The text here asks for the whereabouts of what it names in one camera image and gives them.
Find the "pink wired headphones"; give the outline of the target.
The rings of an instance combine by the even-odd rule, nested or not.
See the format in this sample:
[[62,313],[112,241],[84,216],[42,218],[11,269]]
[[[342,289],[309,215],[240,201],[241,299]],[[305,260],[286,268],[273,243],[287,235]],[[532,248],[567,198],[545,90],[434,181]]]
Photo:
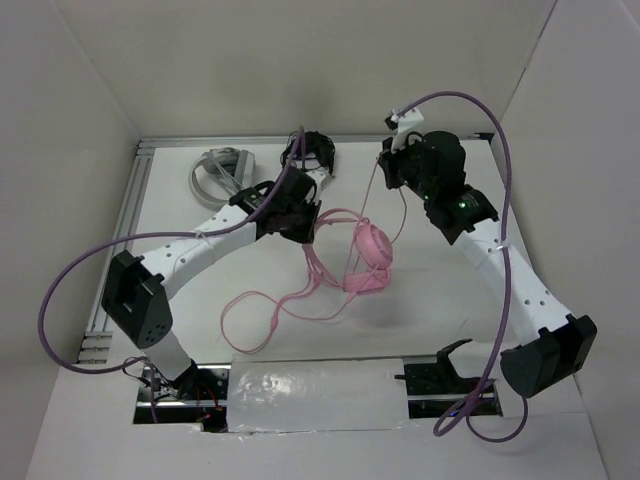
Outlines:
[[[275,299],[262,291],[249,290],[235,297],[223,308],[219,317],[220,334],[233,350],[246,355],[254,355],[264,350],[279,326],[281,314],[286,314],[305,322],[332,325],[356,297],[377,294],[384,291],[391,284],[394,259],[393,246],[398,238],[396,236],[388,237],[382,229],[365,216],[371,186],[371,184],[367,185],[362,205],[358,211],[348,208],[330,208],[319,214],[318,220],[313,227],[313,231],[318,232],[323,227],[336,224],[349,224],[352,226],[351,240],[342,277],[337,278],[331,273],[317,255],[313,244],[304,244],[302,251],[306,264],[306,284],[300,290],[290,292],[279,299]],[[344,302],[333,314],[328,316],[309,316],[295,313],[288,309],[289,303],[302,301],[310,297],[320,287],[345,294]],[[226,333],[226,316],[237,304],[253,296],[266,299],[273,305],[273,310],[269,317],[268,333],[264,340],[254,347],[239,347],[232,342]]]

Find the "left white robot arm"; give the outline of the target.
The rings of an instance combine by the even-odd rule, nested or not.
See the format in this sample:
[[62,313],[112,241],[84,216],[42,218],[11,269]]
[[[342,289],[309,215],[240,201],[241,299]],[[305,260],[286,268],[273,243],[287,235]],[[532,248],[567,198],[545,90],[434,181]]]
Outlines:
[[265,235],[311,242],[328,181],[325,172],[291,167],[275,182],[239,191],[186,237],[140,256],[123,251],[112,258],[101,306],[156,367],[172,397],[193,394],[198,368],[173,331],[171,299],[214,263]]

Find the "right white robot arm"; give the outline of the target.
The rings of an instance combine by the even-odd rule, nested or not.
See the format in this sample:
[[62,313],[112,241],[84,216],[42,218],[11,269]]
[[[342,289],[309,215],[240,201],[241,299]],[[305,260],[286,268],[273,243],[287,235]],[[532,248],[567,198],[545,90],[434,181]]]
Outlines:
[[412,132],[400,148],[386,138],[379,165],[387,187],[406,187],[419,197],[431,224],[466,256],[498,299],[510,301],[508,322],[519,344],[501,352],[500,369],[518,395],[532,398],[582,368],[597,326],[555,298],[503,237],[497,210],[466,181],[465,160],[456,135]]

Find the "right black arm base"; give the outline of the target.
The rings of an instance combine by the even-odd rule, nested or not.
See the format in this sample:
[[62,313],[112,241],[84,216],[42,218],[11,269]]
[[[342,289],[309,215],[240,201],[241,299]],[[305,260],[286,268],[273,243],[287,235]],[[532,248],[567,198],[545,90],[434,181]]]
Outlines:
[[437,418],[455,402],[471,393],[480,378],[461,374],[453,365],[450,355],[471,339],[457,340],[441,348],[434,357],[405,357],[403,372],[394,376],[403,382],[411,420]]

